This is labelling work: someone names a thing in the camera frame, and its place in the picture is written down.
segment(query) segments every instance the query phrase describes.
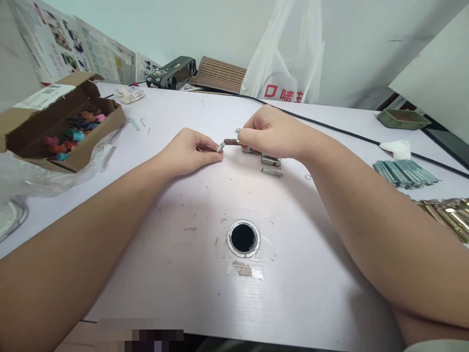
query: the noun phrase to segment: open cardboard box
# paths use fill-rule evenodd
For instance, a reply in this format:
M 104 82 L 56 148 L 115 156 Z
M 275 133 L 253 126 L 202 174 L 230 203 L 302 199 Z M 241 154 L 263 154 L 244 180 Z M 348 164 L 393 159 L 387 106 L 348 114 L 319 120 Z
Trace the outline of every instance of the open cardboard box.
M 101 98 L 98 87 L 89 79 L 102 77 L 91 72 L 74 72 L 0 114 L 0 153 L 10 150 L 24 161 L 54 171 L 82 169 L 89 162 L 93 147 L 126 121 L 122 107 L 114 100 Z M 50 159 L 49 149 L 42 143 L 44 137 L 57 136 L 62 142 L 65 131 L 74 127 L 68 118 L 92 105 L 103 111 L 106 120 L 67 159 Z

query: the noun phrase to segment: wall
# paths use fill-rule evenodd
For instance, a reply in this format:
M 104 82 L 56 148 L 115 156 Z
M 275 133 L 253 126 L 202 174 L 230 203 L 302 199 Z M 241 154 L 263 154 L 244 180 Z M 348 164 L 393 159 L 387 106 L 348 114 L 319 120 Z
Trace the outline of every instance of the wall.
M 0 112 L 41 88 L 13 15 L 0 0 Z
M 247 67 L 272 0 L 46 0 L 161 64 L 210 56 Z M 324 0 L 319 104 L 375 109 L 389 83 L 469 0 Z
M 390 86 L 469 144 L 468 35 L 469 5 Z

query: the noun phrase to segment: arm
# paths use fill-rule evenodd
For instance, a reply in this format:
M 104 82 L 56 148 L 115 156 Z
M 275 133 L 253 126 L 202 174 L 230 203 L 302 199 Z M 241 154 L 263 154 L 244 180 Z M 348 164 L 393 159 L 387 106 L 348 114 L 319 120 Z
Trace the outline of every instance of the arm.
M 155 197 L 173 177 L 223 159 L 216 147 L 183 129 L 158 155 L 3 258 L 0 351 L 54 350 L 91 307 Z
M 262 107 L 238 138 L 308 168 L 343 244 L 399 318 L 469 329 L 469 251 L 444 227 L 344 145 L 278 109 Z M 414 341 L 412 324 L 400 325 Z

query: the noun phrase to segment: green plastic container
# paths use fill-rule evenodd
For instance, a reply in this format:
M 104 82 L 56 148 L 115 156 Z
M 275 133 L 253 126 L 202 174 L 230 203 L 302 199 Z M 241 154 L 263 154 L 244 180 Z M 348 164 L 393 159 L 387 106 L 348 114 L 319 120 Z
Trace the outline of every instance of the green plastic container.
M 401 130 L 419 130 L 431 124 L 426 118 L 410 110 L 384 109 L 377 116 L 377 119 L 388 128 Z

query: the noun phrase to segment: white table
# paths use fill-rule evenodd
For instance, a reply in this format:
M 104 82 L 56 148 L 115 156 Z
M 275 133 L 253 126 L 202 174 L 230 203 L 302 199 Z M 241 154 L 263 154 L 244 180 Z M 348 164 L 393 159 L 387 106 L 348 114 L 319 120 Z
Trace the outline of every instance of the white table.
M 99 88 L 106 96 L 116 86 Z M 159 152 L 181 128 L 220 142 L 235 138 L 235 128 L 260 108 L 230 96 L 145 92 L 143 100 L 123 106 L 142 129 L 126 124 L 116 135 L 107 170 L 55 198 L 28 199 L 30 215 L 0 245 L 0 258 Z M 382 142 L 406 139 L 413 151 L 464 170 L 422 132 L 383 127 L 375 111 L 271 103 Z M 317 128 L 369 165 L 390 159 L 377 146 Z M 146 317 L 162 329 L 210 336 L 340 351 L 402 351 L 389 307 L 345 250 L 313 181 L 305 178 L 306 168 L 286 159 L 285 175 L 277 178 L 260 172 L 259 156 L 239 147 L 224 150 L 223 162 L 176 180 L 155 200 L 85 319 Z M 469 180 L 418 162 L 443 182 L 403 192 L 414 199 L 467 196 Z M 252 221 L 263 236 L 263 281 L 226 275 L 230 259 L 224 240 L 239 218 Z

